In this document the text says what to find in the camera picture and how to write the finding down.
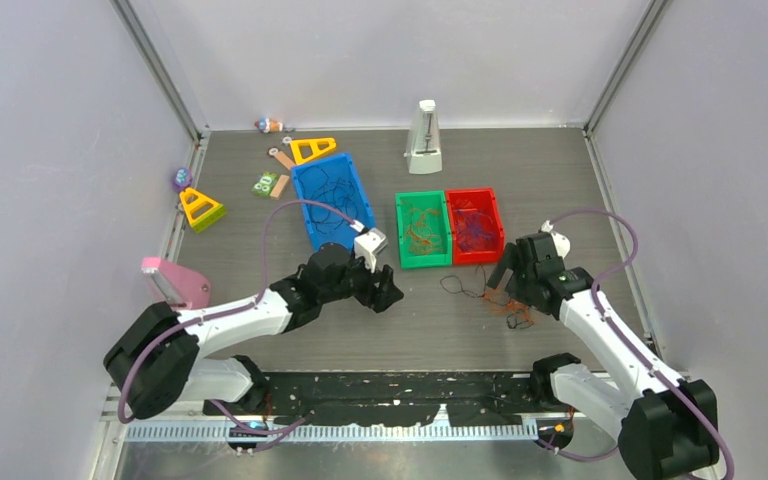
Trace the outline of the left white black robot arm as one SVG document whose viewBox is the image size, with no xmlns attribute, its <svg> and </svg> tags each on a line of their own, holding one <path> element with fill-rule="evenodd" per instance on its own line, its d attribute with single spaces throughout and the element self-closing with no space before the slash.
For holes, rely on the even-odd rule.
<svg viewBox="0 0 768 480">
<path fill-rule="evenodd" d="M 213 354 L 248 340 L 277 336 L 316 320 L 324 305 L 355 299 L 375 313 L 404 297 L 389 265 L 327 244 L 297 270 L 248 298 L 214 307 L 147 306 L 110 348 L 103 366 L 120 391 L 120 422 L 155 417 L 181 400 L 216 400 L 244 414 L 267 398 L 260 370 L 246 356 Z"/>
</svg>

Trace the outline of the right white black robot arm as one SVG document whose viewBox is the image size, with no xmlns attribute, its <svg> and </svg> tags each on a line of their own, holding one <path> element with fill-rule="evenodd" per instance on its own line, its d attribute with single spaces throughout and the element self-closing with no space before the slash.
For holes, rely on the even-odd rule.
<svg viewBox="0 0 768 480">
<path fill-rule="evenodd" d="M 636 338 L 593 277 L 565 265 L 564 242 L 539 232 L 507 243 L 487 285 L 560 322 L 610 378 L 597 377 L 571 353 L 554 354 L 532 366 L 534 403 L 583 413 L 613 438 L 636 479 L 692 475 L 719 463 L 713 389 L 686 380 Z"/>
</svg>

